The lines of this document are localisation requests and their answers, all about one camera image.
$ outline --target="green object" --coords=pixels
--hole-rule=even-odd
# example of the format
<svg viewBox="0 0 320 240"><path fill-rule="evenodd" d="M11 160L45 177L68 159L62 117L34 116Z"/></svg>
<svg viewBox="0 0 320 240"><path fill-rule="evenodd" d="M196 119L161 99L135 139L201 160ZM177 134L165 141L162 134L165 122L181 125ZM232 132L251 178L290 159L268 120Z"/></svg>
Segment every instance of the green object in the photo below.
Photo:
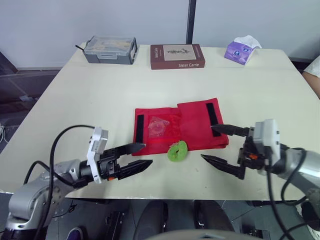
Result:
<svg viewBox="0 0 320 240"><path fill-rule="evenodd" d="M174 143L168 151L168 158L172 162L180 162L186 158L188 153L188 146L185 141Z"/></svg>

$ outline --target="red fabric pouch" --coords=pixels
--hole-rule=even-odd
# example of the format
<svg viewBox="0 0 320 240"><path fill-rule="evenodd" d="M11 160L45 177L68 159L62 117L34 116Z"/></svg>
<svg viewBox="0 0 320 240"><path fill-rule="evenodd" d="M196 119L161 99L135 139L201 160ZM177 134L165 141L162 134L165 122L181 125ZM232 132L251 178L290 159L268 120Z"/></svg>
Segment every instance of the red fabric pouch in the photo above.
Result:
<svg viewBox="0 0 320 240"><path fill-rule="evenodd" d="M212 131L223 124L216 98L180 103L178 108L135 109L134 139L146 147L133 156L167 153L180 140L188 150L220 149L229 144L225 134Z"/></svg>
<svg viewBox="0 0 320 240"><path fill-rule="evenodd" d="M188 150L223 149L229 144L227 135L211 129L212 125L224 124L216 98L177 106L181 113L181 139Z"/></svg>
<svg viewBox="0 0 320 240"><path fill-rule="evenodd" d="M135 109L134 137L136 143L146 146L133 156L163 154L181 140L181 114L178 108L163 107Z"/></svg>

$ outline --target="white wall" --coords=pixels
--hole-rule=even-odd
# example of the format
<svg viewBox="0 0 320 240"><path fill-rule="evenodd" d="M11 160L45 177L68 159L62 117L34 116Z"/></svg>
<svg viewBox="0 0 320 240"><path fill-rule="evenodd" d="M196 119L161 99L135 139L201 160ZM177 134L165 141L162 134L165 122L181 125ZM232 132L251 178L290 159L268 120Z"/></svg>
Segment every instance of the white wall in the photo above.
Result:
<svg viewBox="0 0 320 240"><path fill-rule="evenodd" d="M320 0L198 0L193 43L226 47L252 35L292 58L320 55Z"/></svg>
<svg viewBox="0 0 320 240"><path fill-rule="evenodd" d="M0 51L19 69L62 67L93 35L186 42L188 0L1 0Z"/></svg>

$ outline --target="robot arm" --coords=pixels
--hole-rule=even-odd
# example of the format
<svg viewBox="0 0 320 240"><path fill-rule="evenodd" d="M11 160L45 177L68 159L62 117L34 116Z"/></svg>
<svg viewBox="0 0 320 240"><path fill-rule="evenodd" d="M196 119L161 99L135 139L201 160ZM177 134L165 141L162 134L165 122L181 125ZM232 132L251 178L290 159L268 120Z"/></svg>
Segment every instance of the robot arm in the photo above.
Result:
<svg viewBox="0 0 320 240"><path fill-rule="evenodd" d="M201 155L208 163L243 180L246 168L256 169L265 175L270 167L267 160L271 158L271 172L282 179L289 179L287 184L291 183L300 189L320 218L320 154L280 144L279 130L273 119L257 122L255 127L223 124L211 127L222 134L245 137L245 142L239 150L239 166L230 165L216 156Z"/></svg>
<svg viewBox="0 0 320 240"><path fill-rule="evenodd" d="M48 215L38 239L45 239L48 225L55 214L56 208L64 197L88 183L101 180L119 180L144 171L152 160L137 160L127 166L120 167L117 159L145 147L142 143L130 143L120 147L104 150L108 132L96 127L93 131L88 150L88 160L78 159L54 165L54 172L59 178L53 179L53 192ZM1 240L32 240L35 237L40 219L48 204L50 175L43 172L35 180L24 184L9 201L9 215Z"/></svg>

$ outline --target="black velcro strip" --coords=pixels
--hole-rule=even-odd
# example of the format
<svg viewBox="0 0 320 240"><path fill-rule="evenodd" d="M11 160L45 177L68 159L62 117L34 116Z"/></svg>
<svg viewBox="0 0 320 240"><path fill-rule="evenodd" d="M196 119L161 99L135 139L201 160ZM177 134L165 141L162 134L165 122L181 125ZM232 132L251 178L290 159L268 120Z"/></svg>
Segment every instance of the black velcro strip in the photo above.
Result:
<svg viewBox="0 0 320 240"><path fill-rule="evenodd" d="M217 119L217 115L216 115L216 112L215 112L214 104L213 103L207 103L206 104L206 109L208 110L211 126L219 124L218 123L218 119ZM212 135L214 137L221 136L220 132L217 132L217 131L213 130L212 128L211 128L211 130L212 130Z"/></svg>
<svg viewBox="0 0 320 240"><path fill-rule="evenodd" d="M144 121L145 115L138 115L136 119L136 129L135 129L135 142L143 143L144 142Z"/></svg>

